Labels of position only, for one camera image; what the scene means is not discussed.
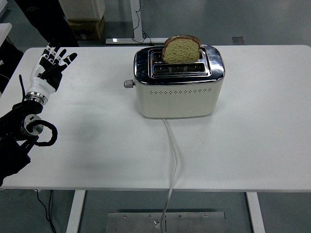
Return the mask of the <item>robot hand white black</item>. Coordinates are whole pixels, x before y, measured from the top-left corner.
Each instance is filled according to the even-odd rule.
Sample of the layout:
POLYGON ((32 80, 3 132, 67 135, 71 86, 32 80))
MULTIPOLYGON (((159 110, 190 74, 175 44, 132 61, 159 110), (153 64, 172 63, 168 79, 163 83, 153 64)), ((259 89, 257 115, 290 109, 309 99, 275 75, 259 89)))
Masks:
POLYGON ((31 86, 27 93, 36 92, 47 97, 57 91, 62 80, 62 72, 74 61, 77 53, 66 54, 53 39, 37 59, 30 75, 31 86))

